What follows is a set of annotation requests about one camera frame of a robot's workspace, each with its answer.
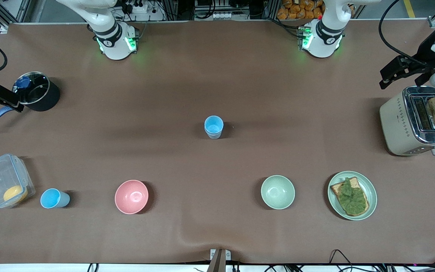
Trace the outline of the glass lid blue knob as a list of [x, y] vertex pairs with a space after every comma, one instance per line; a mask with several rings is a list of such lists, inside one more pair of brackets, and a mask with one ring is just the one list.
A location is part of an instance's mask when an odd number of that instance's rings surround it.
[[22, 104], [41, 100], [49, 88], [48, 77], [40, 72], [28, 72], [20, 76], [13, 84], [12, 92], [19, 96]]

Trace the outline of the beige chrome toaster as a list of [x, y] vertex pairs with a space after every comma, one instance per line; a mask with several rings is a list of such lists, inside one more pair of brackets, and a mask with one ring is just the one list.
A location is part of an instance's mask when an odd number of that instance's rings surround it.
[[380, 120], [390, 153], [435, 156], [435, 124], [427, 102], [435, 97], [435, 88], [410, 86], [380, 107]]

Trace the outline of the yellow round food piece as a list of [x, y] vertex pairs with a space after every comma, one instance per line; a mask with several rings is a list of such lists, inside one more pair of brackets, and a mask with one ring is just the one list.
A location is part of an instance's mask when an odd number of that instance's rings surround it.
[[5, 191], [3, 195], [3, 200], [6, 202], [10, 200], [19, 202], [24, 198], [26, 198], [27, 195], [28, 195], [28, 190], [26, 188], [16, 185]]

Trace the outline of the orange packaged snacks pile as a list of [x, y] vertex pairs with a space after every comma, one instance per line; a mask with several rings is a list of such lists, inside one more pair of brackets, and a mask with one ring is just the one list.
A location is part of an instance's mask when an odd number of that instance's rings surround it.
[[323, 0], [280, 0], [276, 17], [286, 19], [321, 19], [325, 11]]

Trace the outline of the pale green plate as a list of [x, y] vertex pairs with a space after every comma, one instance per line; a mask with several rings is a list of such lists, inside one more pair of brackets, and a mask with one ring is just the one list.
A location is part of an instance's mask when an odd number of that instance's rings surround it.
[[[339, 197], [337, 193], [340, 191], [341, 186], [344, 182], [349, 179], [350, 185], [352, 188], [359, 188], [364, 193], [364, 199], [366, 200], [366, 206], [364, 212], [356, 215], [352, 215], [351, 213], [347, 213], [342, 205], [340, 205]], [[340, 215], [341, 217], [352, 220], [352, 221], [360, 221], [370, 217], [376, 209], [377, 206], [377, 193], [376, 189], [371, 183], [371, 181], [358, 172], [353, 171], [344, 171], [335, 174], [329, 181], [327, 185], [327, 196], [329, 203], [333, 210]]]

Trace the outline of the pink bowl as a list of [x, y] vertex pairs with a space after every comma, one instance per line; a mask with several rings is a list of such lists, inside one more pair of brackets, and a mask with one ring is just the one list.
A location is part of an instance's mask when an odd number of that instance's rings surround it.
[[145, 208], [149, 198], [148, 189], [143, 182], [128, 180], [116, 189], [114, 203], [120, 212], [134, 215]]

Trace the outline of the white power strip with plugs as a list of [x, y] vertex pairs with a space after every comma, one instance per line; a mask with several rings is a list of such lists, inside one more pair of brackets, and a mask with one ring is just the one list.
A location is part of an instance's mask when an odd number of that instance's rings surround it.
[[151, 9], [148, 0], [119, 0], [124, 14], [147, 14]]

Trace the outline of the pale green bowl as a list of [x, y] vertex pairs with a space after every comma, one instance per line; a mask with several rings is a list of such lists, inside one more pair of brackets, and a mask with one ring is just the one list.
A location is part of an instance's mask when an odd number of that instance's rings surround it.
[[267, 177], [261, 184], [261, 198], [272, 209], [283, 210], [295, 201], [296, 191], [292, 181], [282, 175]]

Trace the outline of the brown table cover mat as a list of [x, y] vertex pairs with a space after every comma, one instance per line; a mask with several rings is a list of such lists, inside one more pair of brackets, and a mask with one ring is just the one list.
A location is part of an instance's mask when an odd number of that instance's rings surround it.
[[[152, 23], [137, 54], [112, 61], [85, 25], [10, 26], [0, 84], [38, 71], [62, 96], [0, 118], [0, 156], [23, 160], [35, 188], [0, 209], [0, 263], [193, 262], [216, 248], [245, 263], [325, 263], [335, 249], [353, 263], [434, 263], [435, 157], [387, 150], [379, 108], [414, 77], [380, 88], [395, 54], [377, 30], [350, 21], [321, 60], [269, 21]], [[213, 115], [218, 139], [204, 131]], [[329, 203], [344, 171], [376, 189], [364, 220]], [[261, 198], [272, 175], [295, 186], [286, 209]], [[114, 201], [128, 180], [150, 197], [134, 215]], [[43, 208], [50, 188], [69, 204]]]

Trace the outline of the metal mount bracket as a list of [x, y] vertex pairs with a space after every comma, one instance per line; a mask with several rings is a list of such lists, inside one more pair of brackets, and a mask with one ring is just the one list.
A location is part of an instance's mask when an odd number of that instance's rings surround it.
[[231, 261], [231, 251], [228, 249], [211, 249], [211, 261], [207, 272], [226, 272], [227, 261]]

